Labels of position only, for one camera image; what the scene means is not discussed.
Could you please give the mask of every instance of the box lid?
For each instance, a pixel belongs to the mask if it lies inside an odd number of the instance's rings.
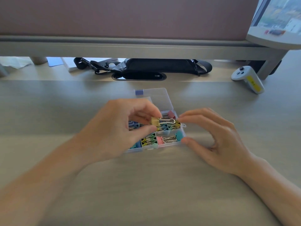
[[[133,94],[133,98],[150,97],[152,103],[157,106],[160,111],[173,110],[173,106],[165,88],[135,90]]]

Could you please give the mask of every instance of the black bag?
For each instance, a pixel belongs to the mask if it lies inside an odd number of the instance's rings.
[[[78,69],[91,67],[95,74],[101,70],[111,71],[114,73],[126,72],[168,72],[168,73],[190,73],[200,76],[212,71],[212,65],[206,61],[198,59],[126,59],[123,62],[96,62],[85,60],[84,58],[75,58],[74,63]],[[109,64],[114,63],[116,66],[109,68]]]

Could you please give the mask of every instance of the wooden desk surface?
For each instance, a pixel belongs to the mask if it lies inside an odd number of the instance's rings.
[[[0,186],[78,132],[108,99],[120,97],[125,90],[160,87],[167,89],[178,114],[211,107],[234,122],[252,152],[301,186],[301,89],[296,71],[300,61],[300,52],[288,53],[284,64],[264,82],[266,91],[262,95],[253,94],[243,83],[230,81],[3,79]],[[212,144],[209,134],[195,125],[188,125],[185,131],[205,145]],[[179,146],[125,154],[87,167],[51,208],[42,225],[279,223],[240,179],[217,171]]]

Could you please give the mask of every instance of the brown partition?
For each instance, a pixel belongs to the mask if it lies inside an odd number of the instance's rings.
[[[1,35],[244,40],[258,0],[1,0]]]

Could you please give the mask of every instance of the game controller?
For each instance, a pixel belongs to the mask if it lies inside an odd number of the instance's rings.
[[[264,92],[264,87],[261,83],[261,80],[258,78],[254,69],[250,66],[238,68],[231,75],[231,79],[233,81],[244,80],[256,94],[261,94]]]

